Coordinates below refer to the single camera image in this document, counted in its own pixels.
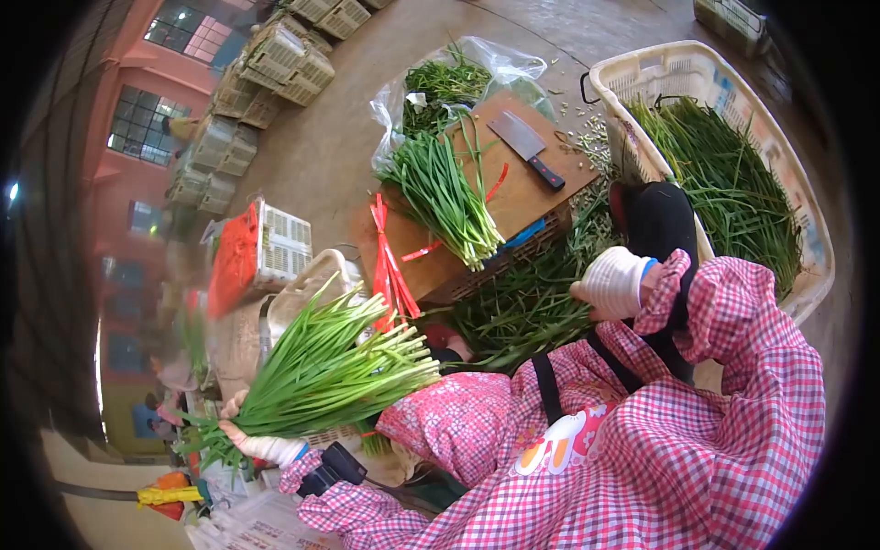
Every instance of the window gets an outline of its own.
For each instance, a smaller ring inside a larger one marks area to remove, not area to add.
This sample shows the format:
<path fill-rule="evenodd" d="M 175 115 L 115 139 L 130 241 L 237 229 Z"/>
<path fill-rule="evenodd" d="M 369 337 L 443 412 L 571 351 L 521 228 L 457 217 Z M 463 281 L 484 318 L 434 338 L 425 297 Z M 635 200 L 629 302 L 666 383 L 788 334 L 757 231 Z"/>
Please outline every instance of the window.
<path fill-rule="evenodd" d="M 143 264 L 137 261 L 116 260 L 111 256 L 101 259 L 101 273 L 106 281 L 112 281 L 127 289 L 143 286 Z"/>
<path fill-rule="evenodd" d="M 131 157 L 168 166 L 176 142 L 172 136 L 162 133 L 162 120 L 166 116 L 187 116 L 190 110 L 155 93 L 122 86 L 107 147 Z"/>
<path fill-rule="evenodd" d="M 214 60 L 214 55 L 220 49 L 220 45 L 232 32 L 228 26 L 217 23 L 214 18 L 205 17 L 199 28 L 195 30 L 183 53 L 201 59 L 206 63 Z"/>
<path fill-rule="evenodd" d="M 107 336 L 107 361 L 110 370 L 120 374 L 150 372 L 150 361 L 139 344 L 140 341 L 134 336 L 110 333 Z"/>
<path fill-rule="evenodd" d="M 162 210 L 153 208 L 144 202 L 131 202 L 131 225 L 132 233 L 158 237 L 159 224 L 162 223 Z"/>
<path fill-rule="evenodd" d="M 246 4 L 248 8 L 253 5 L 249 0 L 232 0 L 227 3 L 238 7 Z M 150 23 L 143 39 L 210 63 L 231 32 L 232 29 L 228 26 L 201 11 L 166 1 Z"/>

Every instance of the plastic bag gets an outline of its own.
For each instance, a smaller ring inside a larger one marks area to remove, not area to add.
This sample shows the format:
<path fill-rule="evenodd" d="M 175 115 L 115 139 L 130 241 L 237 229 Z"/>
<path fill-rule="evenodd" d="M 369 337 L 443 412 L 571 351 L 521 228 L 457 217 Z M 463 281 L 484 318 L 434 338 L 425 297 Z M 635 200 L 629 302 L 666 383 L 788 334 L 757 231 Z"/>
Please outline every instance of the plastic bag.
<path fill-rule="evenodd" d="M 556 115 L 546 92 L 535 82 L 547 68 L 543 59 L 476 36 L 463 36 L 455 43 L 465 57 L 479 63 L 492 73 L 492 80 L 486 86 L 480 101 L 484 101 L 498 90 L 508 89 L 526 105 L 535 107 L 547 119 L 556 122 Z M 452 55 L 446 51 L 448 49 L 450 47 L 445 46 L 435 50 L 414 67 L 430 60 L 454 63 Z M 408 72 L 409 69 L 403 71 L 384 85 L 376 94 L 376 98 L 370 102 L 373 120 L 385 127 L 385 134 L 371 159 L 373 170 L 387 167 L 391 153 L 403 143 L 404 136 L 400 130 L 403 127 L 403 104 L 410 92 L 406 90 Z"/>

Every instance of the white glove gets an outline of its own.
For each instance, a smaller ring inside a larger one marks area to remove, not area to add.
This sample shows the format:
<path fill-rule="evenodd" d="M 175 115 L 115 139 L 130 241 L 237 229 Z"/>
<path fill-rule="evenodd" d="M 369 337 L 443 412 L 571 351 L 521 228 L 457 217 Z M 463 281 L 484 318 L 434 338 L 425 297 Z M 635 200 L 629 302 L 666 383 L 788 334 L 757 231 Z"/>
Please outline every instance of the white glove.
<path fill-rule="evenodd" d="M 594 319 L 630 319 L 642 310 L 639 287 L 642 275 L 654 258 L 636 256 L 624 246 L 612 246 L 596 258 L 583 274 L 573 282 L 571 296 L 593 304 Z"/>
<path fill-rule="evenodd" d="M 245 397 L 247 397 L 247 390 L 236 392 L 235 396 L 220 411 L 220 418 L 232 418 L 238 414 Z M 277 464 L 283 470 L 291 467 L 309 450 L 308 442 L 300 437 L 294 439 L 270 436 L 250 437 L 228 420 L 221 420 L 217 425 L 238 447 L 238 450 L 246 456 L 262 458 L 267 462 Z"/>

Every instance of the basket handle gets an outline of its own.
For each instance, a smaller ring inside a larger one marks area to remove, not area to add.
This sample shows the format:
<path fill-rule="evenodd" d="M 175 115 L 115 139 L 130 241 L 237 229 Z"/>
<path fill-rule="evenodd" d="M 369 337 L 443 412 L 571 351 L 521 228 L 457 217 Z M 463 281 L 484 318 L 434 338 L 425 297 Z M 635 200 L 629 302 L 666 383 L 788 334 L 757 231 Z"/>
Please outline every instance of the basket handle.
<path fill-rule="evenodd" d="M 587 69 L 587 72 L 585 72 L 581 75 L 581 99 L 583 99 L 583 102 L 586 103 L 587 105 L 594 105 L 594 104 L 598 103 L 599 101 L 601 101 L 602 99 L 598 98 L 598 99 L 594 99 L 592 101 L 587 100 L 587 91 L 583 88 L 583 81 L 586 80 L 589 75 L 590 75 L 589 69 Z"/>

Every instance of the pile of green onion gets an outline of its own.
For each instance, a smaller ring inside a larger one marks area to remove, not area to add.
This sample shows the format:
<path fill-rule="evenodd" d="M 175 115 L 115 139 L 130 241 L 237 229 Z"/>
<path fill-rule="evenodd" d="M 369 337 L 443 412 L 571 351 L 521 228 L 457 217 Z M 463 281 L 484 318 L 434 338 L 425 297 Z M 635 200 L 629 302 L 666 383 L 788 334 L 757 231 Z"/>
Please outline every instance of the pile of green onion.
<path fill-rule="evenodd" d="M 356 346 L 357 337 L 388 314 L 384 298 L 356 304 L 359 283 L 318 307 L 332 280 L 284 331 L 231 419 L 248 436 L 301 437 L 352 424 L 439 380 L 425 337 L 406 323 Z M 217 460 L 238 468 L 245 460 L 217 419 L 180 415 L 199 428 L 199 441 L 181 450 L 207 449 L 202 469 Z"/>
<path fill-rule="evenodd" d="M 607 185 L 602 178 L 576 197 L 565 241 L 512 265 L 453 307 L 458 330 L 483 357 L 475 364 L 512 375 L 531 356 L 578 340 L 595 324 L 590 305 L 574 300 L 568 287 L 606 248 L 621 244 Z"/>
<path fill-rule="evenodd" d="M 473 144 L 465 120 L 473 126 Z M 467 183 L 451 137 L 443 136 L 440 140 L 428 132 L 407 139 L 392 154 L 391 167 L 377 172 L 376 177 L 399 189 L 409 202 L 410 216 L 427 227 L 471 271 L 481 271 L 482 261 L 494 256 L 504 239 L 486 209 L 477 127 L 470 114 L 460 114 L 458 122 L 467 144 L 466 154 L 475 168 L 476 192 Z"/>
<path fill-rule="evenodd" d="M 776 177 L 749 143 L 713 109 L 690 98 L 653 109 L 627 106 L 675 172 L 715 255 L 773 270 L 776 300 L 791 292 L 801 270 L 800 226 Z"/>
<path fill-rule="evenodd" d="M 476 62 L 470 62 L 455 42 L 446 52 L 456 63 L 426 61 L 407 73 L 406 93 L 423 92 L 426 107 L 419 108 L 409 101 L 403 106 L 403 134 L 416 137 L 420 132 L 436 135 L 443 131 L 451 118 L 450 107 L 465 105 L 473 108 L 486 89 L 492 74 Z"/>

